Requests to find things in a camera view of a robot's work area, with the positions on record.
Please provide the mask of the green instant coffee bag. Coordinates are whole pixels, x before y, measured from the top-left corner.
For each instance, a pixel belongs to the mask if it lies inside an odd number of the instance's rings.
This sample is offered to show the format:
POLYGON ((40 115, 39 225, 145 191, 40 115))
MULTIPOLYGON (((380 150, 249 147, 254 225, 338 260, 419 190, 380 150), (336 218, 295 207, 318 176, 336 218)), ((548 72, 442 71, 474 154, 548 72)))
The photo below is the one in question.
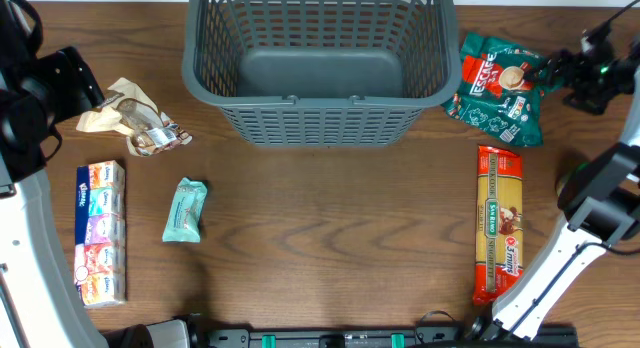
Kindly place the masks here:
POLYGON ((460 50, 462 81, 443 104, 446 114, 513 146, 543 144, 541 102, 557 86, 535 86, 525 70, 545 57, 519 44, 475 33, 460 50))

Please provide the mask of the beige snack bag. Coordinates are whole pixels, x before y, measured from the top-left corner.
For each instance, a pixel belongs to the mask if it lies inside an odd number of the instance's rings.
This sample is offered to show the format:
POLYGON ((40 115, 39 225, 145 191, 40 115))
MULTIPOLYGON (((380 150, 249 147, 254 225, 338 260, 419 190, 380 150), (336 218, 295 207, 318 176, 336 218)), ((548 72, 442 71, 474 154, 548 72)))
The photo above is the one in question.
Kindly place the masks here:
POLYGON ((148 157, 189 144, 193 137, 157 105, 136 83, 122 77, 105 93, 104 102, 84 112, 76 130, 117 132, 131 155, 148 157))

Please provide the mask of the green lidded jar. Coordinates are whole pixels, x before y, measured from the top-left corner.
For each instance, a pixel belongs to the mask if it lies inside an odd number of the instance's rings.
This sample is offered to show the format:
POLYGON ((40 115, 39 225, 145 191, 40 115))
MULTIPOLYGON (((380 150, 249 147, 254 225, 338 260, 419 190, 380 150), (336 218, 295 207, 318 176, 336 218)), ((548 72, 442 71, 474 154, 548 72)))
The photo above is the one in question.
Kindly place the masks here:
POLYGON ((580 163, 576 168, 574 168, 573 170, 571 170, 568 173, 565 173, 564 175, 562 175, 555 184, 555 190, 557 193, 557 196, 560 197, 564 188, 566 187, 566 185, 568 184, 568 182, 577 174, 579 173, 581 170, 583 170, 585 167, 587 166, 587 163, 580 163))

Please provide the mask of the red yellow spaghetti packet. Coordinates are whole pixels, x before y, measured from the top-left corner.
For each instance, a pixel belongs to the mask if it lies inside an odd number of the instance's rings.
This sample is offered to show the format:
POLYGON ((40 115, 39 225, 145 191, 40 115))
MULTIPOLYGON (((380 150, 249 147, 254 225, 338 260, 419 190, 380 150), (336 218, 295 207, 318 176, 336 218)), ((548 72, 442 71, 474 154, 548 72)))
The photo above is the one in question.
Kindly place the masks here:
POLYGON ((522 192, 521 157, 508 150, 480 145, 472 296, 476 306, 495 301, 524 271, 522 192))

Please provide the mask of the mint green snack bar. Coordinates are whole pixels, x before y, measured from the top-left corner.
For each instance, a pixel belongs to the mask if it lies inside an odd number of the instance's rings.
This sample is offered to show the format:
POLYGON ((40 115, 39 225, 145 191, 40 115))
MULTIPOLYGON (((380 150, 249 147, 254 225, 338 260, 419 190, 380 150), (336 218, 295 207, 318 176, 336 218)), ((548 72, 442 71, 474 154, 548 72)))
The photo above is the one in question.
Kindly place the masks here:
POLYGON ((183 178, 172 199, 162 241, 167 243, 199 243, 199 221, 208 189, 201 181, 183 178))

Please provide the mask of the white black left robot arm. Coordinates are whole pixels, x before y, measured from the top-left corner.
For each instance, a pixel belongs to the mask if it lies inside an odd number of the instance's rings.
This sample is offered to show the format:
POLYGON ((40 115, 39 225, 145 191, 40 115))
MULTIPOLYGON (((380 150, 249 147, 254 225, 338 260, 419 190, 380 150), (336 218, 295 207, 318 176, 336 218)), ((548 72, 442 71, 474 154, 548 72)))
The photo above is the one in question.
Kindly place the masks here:
POLYGON ((1 314, 20 347, 104 347, 55 228, 41 145, 104 96, 78 51, 38 56, 43 25, 27 0, 1 0, 1 314))

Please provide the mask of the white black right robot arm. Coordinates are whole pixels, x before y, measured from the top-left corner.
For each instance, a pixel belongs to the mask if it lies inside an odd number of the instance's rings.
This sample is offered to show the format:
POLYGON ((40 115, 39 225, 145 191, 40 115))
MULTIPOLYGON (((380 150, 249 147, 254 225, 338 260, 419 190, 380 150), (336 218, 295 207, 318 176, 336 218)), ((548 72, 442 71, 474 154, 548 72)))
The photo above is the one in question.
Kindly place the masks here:
POLYGON ((526 73, 535 83, 569 88, 565 105, 600 115, 620 94, 632 97, 619 140, 569 174, 558 200, 561 215, 546 245, 519 280, 473 323, 472 342, 532 344, 542 322, 572 282, 616 244, 639 232, 639 197, 621 188, 639 179, 639 45, 617 59, 608 40, 610 23, 583 33, 577 53, 560 50, 526 73))

